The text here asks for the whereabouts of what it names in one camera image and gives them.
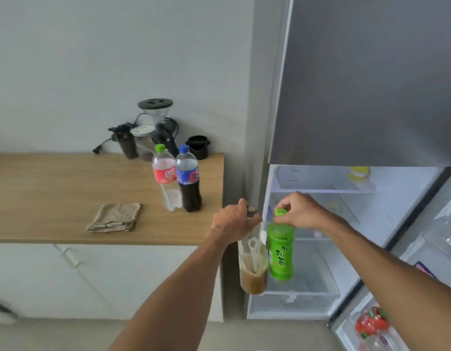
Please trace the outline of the person's left hand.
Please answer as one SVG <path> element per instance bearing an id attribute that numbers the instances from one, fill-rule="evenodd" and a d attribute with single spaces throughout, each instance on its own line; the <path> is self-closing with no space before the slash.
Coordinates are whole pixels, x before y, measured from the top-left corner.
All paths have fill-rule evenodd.
<path id="1" fill-rule="evenodd" d="M 247 224 L 248 208 L 249 203 L 244 198 L 235 205 L 222 208 L 214 215 L 206 240 L 222 248 L 242 240 L 258 226 Z"/>

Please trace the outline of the person's right hand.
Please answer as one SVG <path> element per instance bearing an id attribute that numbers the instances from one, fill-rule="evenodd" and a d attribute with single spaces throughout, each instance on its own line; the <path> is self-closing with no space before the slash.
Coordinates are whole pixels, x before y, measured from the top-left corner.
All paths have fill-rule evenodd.
<path id="1" fill-rule="evenodd" d="M 275 216 L 292 214 L 294 226 L 325 232 L 337 221 L 337 216 L 316 202 L 309 194 L 293 192 L 283 198 L 274 209 Z"/>

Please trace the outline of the green tea bottle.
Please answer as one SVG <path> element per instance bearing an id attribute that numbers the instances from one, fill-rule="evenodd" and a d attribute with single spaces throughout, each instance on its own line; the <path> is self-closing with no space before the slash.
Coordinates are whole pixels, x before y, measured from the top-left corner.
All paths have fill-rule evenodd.
<path id="1" fill-rule="evenodd" d="M 289 224 L 268 224 L 269 272 L 278 281 L 290 281 L 294 276 L 293 243 L 295 227 Z"/>

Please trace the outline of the clear bottle with brown liquid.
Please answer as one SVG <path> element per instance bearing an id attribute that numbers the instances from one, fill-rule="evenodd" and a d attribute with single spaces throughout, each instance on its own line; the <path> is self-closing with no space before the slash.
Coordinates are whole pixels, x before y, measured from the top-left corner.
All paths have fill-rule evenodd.
<path id="1" fill-rule="evenodd" d="M 240 285 L 250 295 L 263 294 L 268 285 L 268 235 L 258 225 L 238 242 Z"/>

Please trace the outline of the person's right forearm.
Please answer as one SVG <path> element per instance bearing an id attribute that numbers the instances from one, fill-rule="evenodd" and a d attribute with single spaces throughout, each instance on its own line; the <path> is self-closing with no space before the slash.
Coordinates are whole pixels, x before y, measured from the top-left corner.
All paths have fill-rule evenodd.
<path id="1" fill-rule="evenodd" d="M 322 232 L 357 271 L 411 351 L 451 351 L 451 288 L 330 214 Z"/>

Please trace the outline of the person's left forearm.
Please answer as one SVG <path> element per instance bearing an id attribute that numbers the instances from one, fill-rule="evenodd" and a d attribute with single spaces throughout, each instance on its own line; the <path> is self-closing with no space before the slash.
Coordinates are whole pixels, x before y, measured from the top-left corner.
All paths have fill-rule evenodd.
<path id="1" fill-rule="evenodd" d="M 203 242 L 136 311 L 107 351 L 197 351 L 209 317 L 227 230 Z"/>

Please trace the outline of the glass refrigerator shelf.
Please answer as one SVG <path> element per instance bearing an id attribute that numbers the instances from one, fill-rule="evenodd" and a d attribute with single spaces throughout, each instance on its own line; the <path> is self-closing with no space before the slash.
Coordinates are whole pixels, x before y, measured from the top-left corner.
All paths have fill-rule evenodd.
<path id="1" fill-rule="evenodd" d="M 349 176 L 349 166 L 276 165 L 272 178 L 273 192 L 302 193 L 376 193 L 370 178 L 354 182 Z"/>

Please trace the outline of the blue label cola bottle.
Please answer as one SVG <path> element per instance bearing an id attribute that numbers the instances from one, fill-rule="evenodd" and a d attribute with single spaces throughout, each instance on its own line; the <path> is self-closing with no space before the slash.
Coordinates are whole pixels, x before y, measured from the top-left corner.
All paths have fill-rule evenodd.
<path id="1" fill-rule="evenodd" d="M 190 152 L 189 146 L 181 145 L 179 147 L 175 169 L 183 208 L 190 213 L 200 211 L 202 197 L 199 189 L 198 159 Z"/>

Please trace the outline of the clear crisper drawer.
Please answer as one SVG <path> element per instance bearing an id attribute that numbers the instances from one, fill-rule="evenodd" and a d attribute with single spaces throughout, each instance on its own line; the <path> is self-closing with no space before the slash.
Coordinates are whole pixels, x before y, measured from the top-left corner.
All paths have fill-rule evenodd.
<path id="1" fill-rule="evenodd" d="M 339 296 L 337 283 L 319 251 L 294 252 L 292 279 L 275 279 L 269 271 L 266 291 L 249 297 L 246 319 L 327 319 Z"/>

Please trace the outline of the yellow container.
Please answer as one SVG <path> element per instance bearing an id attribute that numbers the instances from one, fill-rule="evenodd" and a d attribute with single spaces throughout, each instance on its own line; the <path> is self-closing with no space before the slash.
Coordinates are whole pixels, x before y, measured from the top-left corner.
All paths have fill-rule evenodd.
<path id="1" fill-rule="evenodd" d="M 368 166 L 350 166 L 348 176 L 354 182 L 364 182 L 370 175 L 370 167 Z"/>

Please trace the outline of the black knock box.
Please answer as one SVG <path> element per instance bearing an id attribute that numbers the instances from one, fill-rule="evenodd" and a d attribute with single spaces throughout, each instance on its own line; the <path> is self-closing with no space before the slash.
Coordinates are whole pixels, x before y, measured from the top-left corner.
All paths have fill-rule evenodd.
<path id="1" fill-rule="evenodd" d="M 194 135 L 187 139 L 185 145 L 189 147 L 189 151 L 198 159 L 204 160 L 209 156 L 210 140 L 203 135 Z"/>

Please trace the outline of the pink label clear bottle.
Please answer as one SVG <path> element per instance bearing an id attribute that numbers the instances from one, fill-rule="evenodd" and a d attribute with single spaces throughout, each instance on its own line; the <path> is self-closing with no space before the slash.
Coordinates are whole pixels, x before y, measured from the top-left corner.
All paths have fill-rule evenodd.
<path id="1" fill-rule="evenodd" d="M 176 176 L 176 159 L 164 144 L 155 145 L 152 160 L 154 178 L 162 191 L 163 204 L 168 211 L 182 208 L 182 195 Z"/>

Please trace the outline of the clear cup with white lid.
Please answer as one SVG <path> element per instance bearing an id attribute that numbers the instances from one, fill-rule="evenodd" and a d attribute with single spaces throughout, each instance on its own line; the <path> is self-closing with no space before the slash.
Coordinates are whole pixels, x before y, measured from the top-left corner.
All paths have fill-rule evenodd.
<path id="1" fill-rule="evenodd" d="M 136 126 L 130 130 L 135 141 L 135 147 L 139 158 L 145 162 L 152 162 L 155 150 L 155 143 L 152 141 L 151 134 L 156 130 L 151 124 Z"/>

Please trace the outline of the red net bag of fruit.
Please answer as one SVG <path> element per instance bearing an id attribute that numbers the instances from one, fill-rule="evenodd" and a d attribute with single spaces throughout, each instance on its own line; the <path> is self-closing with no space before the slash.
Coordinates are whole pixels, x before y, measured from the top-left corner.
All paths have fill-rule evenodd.
<path id="1" fill-rule="evenodd" d="M 360 314 L 355 322 L 355 330 L 362 340 L 387 331 L 390 326 L 385 312 L 378 306 L 370 307 Z"/>

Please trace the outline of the folded beige cloth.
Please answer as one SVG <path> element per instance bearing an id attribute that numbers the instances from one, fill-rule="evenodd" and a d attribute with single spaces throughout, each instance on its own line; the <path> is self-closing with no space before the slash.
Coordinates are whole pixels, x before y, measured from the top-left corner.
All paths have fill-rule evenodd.
<path id="1" fill-rule="evenodd" d="M 86 230 L 101 234 L 129 232 L 135 228 L 142 210 L 141 203 L 103 205 Z"/>

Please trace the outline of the black coffee grinder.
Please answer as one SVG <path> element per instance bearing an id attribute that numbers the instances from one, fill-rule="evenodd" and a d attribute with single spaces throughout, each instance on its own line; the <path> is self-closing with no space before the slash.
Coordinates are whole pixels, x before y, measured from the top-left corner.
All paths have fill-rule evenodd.
<path id="1" fill-rule="evenodd" d="M 151 116 L 154 122 L 154 144 L 164 144 L 166 150 L 176 157 L 179 150 L 176 144 L 176 136 L 180 131 L 178 122 L 170 118 L 168 113 L 173 106 L 173 100 L 166 98 L 147 99 L 138 102 L 137 106 Z"/>

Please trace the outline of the black tumbler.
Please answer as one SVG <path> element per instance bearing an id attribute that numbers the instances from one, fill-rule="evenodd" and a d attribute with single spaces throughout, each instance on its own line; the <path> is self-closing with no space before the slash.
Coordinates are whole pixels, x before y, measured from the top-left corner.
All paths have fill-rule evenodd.
<path id="1" fill-rule="evenodd" d="M 111 140 L 119 144 L 127 159 L 138 158 L 134 136 L 131 133 L 131 129 L 134 127 L 135 125 L 133 123 L 126 122 L 116 127 L 108 128 L 108 131 L 111 132 Z"/>

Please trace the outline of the blue and red packet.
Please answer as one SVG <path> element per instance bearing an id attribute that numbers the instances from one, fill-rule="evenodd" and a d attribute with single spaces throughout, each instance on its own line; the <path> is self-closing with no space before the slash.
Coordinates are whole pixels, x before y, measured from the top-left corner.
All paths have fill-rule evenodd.
<path id="1" fill-rule="evenodd" d="M 439 281 L 439 279 L 433 274 L 433 272 L 425 264 L 423 264 L 421 261 L 417 261 L 414 264 L 414 266 L 417 269 L 419 269 L 420 271 L 423 271 L 424 273 L 426 273 L 427 275 L 429 275 L 430 277 L 435 279 L 436 281 Z"/>

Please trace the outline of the grey refrigerator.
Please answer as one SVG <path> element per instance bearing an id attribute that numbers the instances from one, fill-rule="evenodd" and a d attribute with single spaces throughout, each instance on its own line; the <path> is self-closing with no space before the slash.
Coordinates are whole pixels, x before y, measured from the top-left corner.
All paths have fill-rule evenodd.
<path id="1" fill-rule="evenodd" d="M 272 191 L 276 165 L 368 166 L 376 193 L 308 194 L 387 249 L 451 176 L 451 0 L 254 1 L 245 191 L 261 230 L 291 193 Z M 306 250 L 339 288 L 332 322 L 363 283 L 296 228 Z"/>

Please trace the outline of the clear food package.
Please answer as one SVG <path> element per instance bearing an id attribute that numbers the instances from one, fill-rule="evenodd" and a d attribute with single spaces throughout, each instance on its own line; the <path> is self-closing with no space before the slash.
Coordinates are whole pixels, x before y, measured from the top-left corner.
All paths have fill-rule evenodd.
<path id="1" fill-rule="evenodd" d="M 436 219 L 428 237 L 445 253 L 451 254 L 451 214 Z"/>

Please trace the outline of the white cabinet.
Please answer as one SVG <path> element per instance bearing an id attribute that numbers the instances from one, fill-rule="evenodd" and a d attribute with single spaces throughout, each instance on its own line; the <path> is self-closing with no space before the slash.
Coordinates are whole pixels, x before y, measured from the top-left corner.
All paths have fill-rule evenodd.
<path id="1" fill-rule="evenodd" d="M 25 318 L 128 320 L 196 248 L 0 243 L 0 304 Z"/>

